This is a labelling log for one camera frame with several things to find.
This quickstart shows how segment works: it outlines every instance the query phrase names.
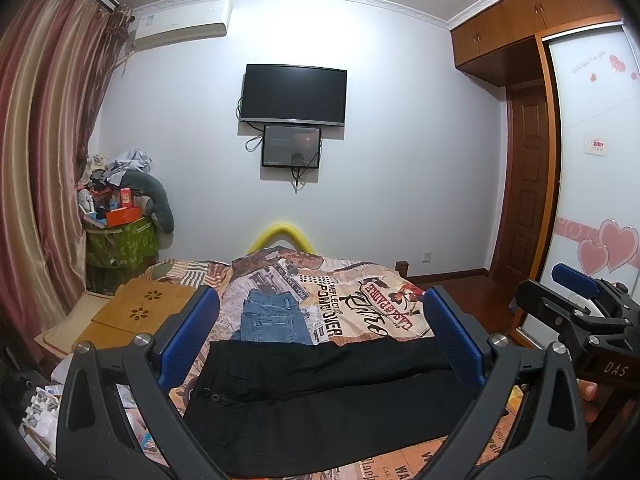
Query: gray pillow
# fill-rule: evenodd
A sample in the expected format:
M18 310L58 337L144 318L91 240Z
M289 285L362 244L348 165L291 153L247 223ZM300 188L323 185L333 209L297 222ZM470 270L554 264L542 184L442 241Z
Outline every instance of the gray pillow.
M122 176L120 187L130 187L150 197L153 201L153 213L158 218L162 231L168 235L174 232L174 214L169 206L166 191L158 179L141 171L126 171Z

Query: red box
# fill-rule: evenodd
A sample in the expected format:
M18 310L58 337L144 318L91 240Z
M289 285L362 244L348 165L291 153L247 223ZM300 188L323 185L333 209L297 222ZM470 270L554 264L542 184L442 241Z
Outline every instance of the red box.
M138 220L141 216L142 211L137 206L114 209L107 213L107 227L130 224Z
M128 187L123 187L120 190L120 207L133 207L133 197Z

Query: finger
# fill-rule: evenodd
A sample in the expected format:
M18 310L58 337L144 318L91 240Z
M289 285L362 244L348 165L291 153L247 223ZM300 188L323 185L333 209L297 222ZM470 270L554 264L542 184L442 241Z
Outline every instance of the finger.
M593 406L588 402L583 402L582 408L584 410L584 421L587 424L591 424L594 420L598 418L599 411L596 406Z
M622 408L622 419L623 420L627 420L631 416L631 412L634 410L635 406L636 406L636 402L633 399L629 399L626 402L625 407Z
M589 381L578 381L578 388L584 400L591 402L598 396L598 385Z

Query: bed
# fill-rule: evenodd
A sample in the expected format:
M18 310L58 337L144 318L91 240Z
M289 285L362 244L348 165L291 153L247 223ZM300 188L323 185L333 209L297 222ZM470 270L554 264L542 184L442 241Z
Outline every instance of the bed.
M391 336L398 340L433 336L422 314L422 290L373 262L337 260L290 248L268 248L234 260L189 262L165 260L147 269L148 280L179 285L209 285L221 298L220 316L194 361L184 383L170 393L181 414L207 358L209 343L229 339L239 327L243 301L253 288L267 294L290 292L299 301L314 344L338 345ZM496 457L513 425L520 404L514 389L503 416L479 463ZM403 413L398 403L398 417ZM416 475L443 443L445 437L396 450L334 470L305 475L305 480L406 480ZM152 439L143 442L146 455L163 463Z

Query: wooden floor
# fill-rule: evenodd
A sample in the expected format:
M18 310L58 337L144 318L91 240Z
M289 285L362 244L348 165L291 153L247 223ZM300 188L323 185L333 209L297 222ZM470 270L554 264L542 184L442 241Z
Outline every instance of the wooden floor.
M489 334L508 335L513 322L509 304L513 291L486 276L469 276L433 283L416 283L423 290L442 285L460 308L476 317Z

